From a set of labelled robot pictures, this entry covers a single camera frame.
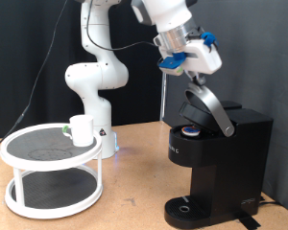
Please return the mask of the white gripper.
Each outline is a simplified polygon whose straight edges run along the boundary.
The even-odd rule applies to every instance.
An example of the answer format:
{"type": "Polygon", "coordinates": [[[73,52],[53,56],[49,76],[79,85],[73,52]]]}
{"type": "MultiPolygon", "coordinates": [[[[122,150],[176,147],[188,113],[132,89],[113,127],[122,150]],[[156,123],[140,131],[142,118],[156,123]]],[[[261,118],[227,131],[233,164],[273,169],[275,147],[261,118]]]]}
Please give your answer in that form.
{"type": "Polygon", "coordinates": [[[205,76],[211,75],[222,66],[222,60],[214,45],[208,47],[202,39],[192,40],[184,47],[186,59],[181,65],[188,73],[192,81],[197,81],[199,85],[205,84],[205,76]]]}

